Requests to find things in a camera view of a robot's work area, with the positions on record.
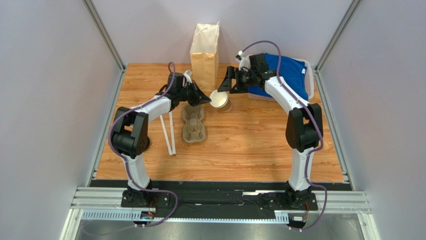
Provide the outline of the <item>paper coffee cup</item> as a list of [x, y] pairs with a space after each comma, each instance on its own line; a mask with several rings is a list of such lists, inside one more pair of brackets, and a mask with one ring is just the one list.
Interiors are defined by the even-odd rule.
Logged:
[[226, 91], [218, 92], [214, 90], [209, 98], [211, 99], [210, 105], [219, 112], [228, 112], [232, 108], [229, 94]]

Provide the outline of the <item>grey pulp cup carrier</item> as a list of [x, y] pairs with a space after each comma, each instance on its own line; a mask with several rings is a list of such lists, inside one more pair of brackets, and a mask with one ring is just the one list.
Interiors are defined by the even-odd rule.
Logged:
[[206, 127], [202, 120], [204, 119], [204, 107], [202, 105], [186, 105], [182, 109], [182, 138], [188, 144], [203, 142], [206, 138]]

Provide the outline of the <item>brown paper bag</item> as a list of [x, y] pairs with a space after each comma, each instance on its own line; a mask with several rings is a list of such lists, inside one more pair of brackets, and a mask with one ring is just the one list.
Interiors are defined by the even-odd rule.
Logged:
[[213, 92], [217, 86], [220, 26], [220, 21], [198, 23], [192, 39], [189, 52], [192, 79], [204, 92]]

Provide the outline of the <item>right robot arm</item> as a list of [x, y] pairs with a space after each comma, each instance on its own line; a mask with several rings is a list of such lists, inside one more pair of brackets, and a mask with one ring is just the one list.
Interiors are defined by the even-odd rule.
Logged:
[[245, 56], [240, 51], [238, 67], [229, 66], [217, 89], [229, 94], [247, 93], [250, 86], [263, 89], [287, 114], [285, 137], [292, 148], [289, 187], [282, 199], [291, 209], [305, 206], [311, 195], [310, 159], [323, 137], [322, 109], [299, 96], [277, 69], [271, 69], [263, 53]]

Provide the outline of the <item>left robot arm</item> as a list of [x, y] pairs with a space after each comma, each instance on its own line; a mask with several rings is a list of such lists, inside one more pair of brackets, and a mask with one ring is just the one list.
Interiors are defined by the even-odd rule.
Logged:
[[149, 123], [164, 114], [171, 113], [181, 102], [190, 106], [210, 103], [195, 81], [182, 73], [170, 73], [165, 84], [153, 98], [131, 108], [119, 107], [109, 129], [108, 144], [122, 160], [127, 174], [127, 189], [123, 193], [122, 206], [148, 206], [160, 190], [152, 189], [143, 153], [151, 141]]

